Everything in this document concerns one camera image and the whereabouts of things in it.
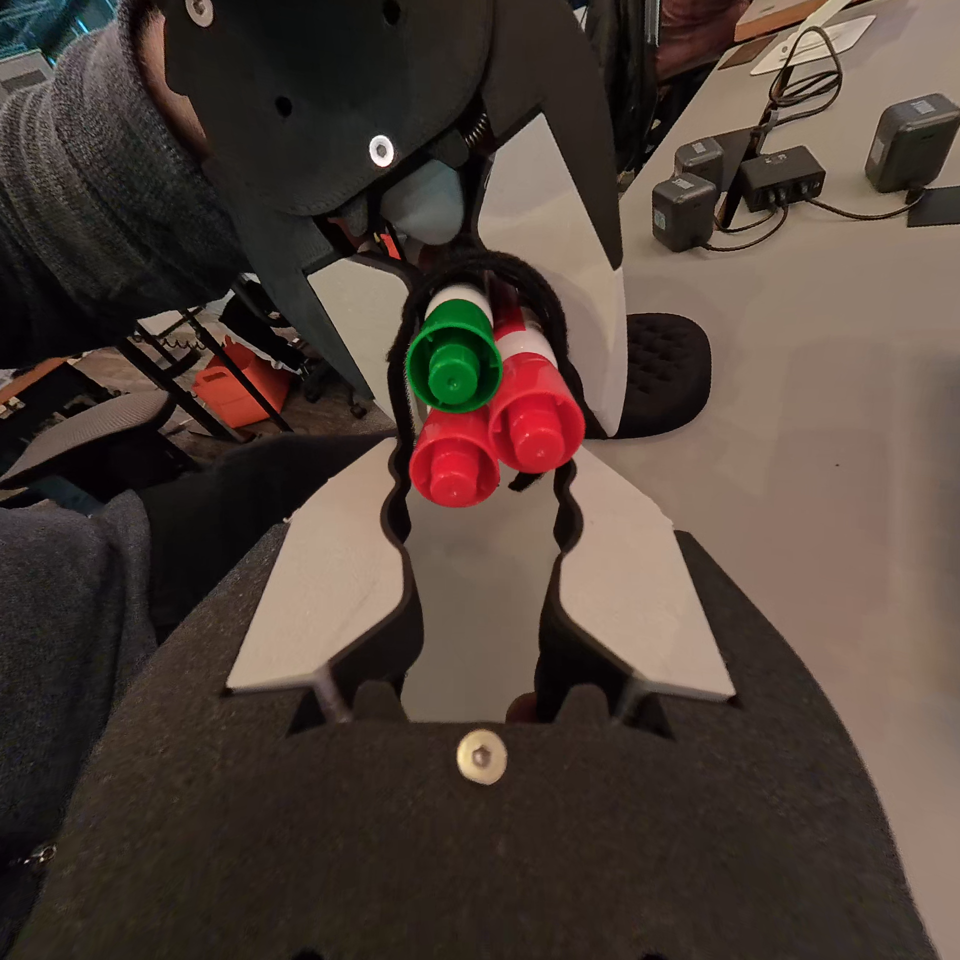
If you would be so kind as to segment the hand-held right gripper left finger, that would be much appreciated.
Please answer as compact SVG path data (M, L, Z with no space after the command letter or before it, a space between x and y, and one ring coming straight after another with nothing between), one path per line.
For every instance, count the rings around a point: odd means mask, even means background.
M290 517L230 693L306 690L324 719L346 722L366 682L403 686L425 624L397 447L396 436L380 440Z

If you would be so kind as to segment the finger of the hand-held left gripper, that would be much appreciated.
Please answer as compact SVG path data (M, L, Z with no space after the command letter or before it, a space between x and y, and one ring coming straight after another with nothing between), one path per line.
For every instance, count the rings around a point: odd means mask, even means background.
M345 254L309 216L272 209L218 180L249 267L273 303L363 400L393 409L388 354L417 273L370 253Z
M585 405L612 437L625 404L627 325L602 74L567 2L494 2L491 42L480 95L494 149L478 238L555 291Z

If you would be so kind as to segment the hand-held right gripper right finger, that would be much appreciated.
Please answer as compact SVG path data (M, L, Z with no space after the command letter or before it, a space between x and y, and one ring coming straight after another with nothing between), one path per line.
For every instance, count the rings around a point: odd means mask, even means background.
M582 447L554 476L556 558L538 624L537 717L593 685L611 717L649 695L725 703L736 696L673 522Z

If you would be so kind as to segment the green marker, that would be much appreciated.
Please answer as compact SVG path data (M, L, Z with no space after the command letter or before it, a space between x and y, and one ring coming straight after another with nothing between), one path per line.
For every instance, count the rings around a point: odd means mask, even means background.
M503 363L492 309L486 294L469 283L448 285L429 301L406 356L409 384L428 407L466 414L496 394Z

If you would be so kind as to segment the red marker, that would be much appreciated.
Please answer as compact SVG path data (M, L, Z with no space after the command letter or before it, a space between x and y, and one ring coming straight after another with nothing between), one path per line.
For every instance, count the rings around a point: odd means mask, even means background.
M548 473L581 447L585 417L537 316L505 281L493 280L489 291L502 376L488 403L488 439L506 467Z
M445 508L469 508L494 493L500 468L489 419L487 405L466 413L429 410L409 465L422 497Z

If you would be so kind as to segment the person's left forearm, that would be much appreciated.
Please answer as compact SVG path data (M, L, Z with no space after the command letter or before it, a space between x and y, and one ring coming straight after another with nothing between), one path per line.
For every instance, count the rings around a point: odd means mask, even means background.
M132 2L1 113L1 366L113 346L251 270L202 165L147 95Z

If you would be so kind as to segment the orange plastic box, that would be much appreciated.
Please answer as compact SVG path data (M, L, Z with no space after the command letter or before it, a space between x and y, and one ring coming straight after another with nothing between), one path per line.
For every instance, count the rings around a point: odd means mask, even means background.
M234 341L230 335L223 338L222 349L271 408L281 413L294 373L284 366L274 366L245 343ZM259 401L216 355L196 372L193 392L230 428L246 427L269 419Z

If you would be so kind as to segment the black jacket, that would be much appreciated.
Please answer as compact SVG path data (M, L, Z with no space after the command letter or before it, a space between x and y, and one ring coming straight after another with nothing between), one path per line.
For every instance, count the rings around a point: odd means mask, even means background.
M589 1L583 31L601 70L618 175L645 162L659 101L660 1Z

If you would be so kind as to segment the black mesh pad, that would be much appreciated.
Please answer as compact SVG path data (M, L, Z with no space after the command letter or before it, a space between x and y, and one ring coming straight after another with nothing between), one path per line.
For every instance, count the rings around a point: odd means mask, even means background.
M670 313L626 318L627 383L614 433L589 427L588 439L651 438L691 423L712 391L710 340L694 320Z

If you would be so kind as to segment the black upright stand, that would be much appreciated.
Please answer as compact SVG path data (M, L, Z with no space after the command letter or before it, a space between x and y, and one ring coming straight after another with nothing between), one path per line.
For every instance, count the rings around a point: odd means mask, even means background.
M732 234L735 215L743 198L739 169L743 163L757 157L769 134L769 125L744 127L714 136L723 153L723 167L719 182L719 203L714 219L718 230Z

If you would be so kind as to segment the black hub box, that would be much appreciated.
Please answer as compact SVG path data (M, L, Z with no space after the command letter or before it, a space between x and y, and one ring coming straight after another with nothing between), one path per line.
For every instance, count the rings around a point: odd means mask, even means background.
M826 170L809 148L795 146L741 162L735 184L750 213L817 199Z

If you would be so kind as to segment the person's dark clothing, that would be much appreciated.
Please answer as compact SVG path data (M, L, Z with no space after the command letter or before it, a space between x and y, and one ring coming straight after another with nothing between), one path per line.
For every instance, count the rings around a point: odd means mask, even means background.
M78 777L159 646L275 526L393 432L286 434L84 515L2 510L1 956Z

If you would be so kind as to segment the grey office chair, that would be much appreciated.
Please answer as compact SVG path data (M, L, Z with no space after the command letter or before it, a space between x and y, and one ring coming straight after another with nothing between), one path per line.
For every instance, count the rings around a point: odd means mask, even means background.
M150 390L122 394L70 416L30 441L2 475L2 489L60 477L106 502L127 490L176 479L195 463L162 435L175 408L169 393Z

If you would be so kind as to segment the large black charger block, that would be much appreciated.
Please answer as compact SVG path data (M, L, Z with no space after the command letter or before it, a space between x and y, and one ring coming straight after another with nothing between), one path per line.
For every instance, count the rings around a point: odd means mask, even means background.
M959 106L929 93L886 107L865 163L878 193L920 191L941 173L959 128Z

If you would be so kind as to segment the black flat card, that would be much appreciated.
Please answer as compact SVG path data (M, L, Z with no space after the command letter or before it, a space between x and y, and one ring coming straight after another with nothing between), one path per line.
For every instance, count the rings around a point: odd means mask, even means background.
M929 188L922 192L907 214L907 227L959 226L960 187Z

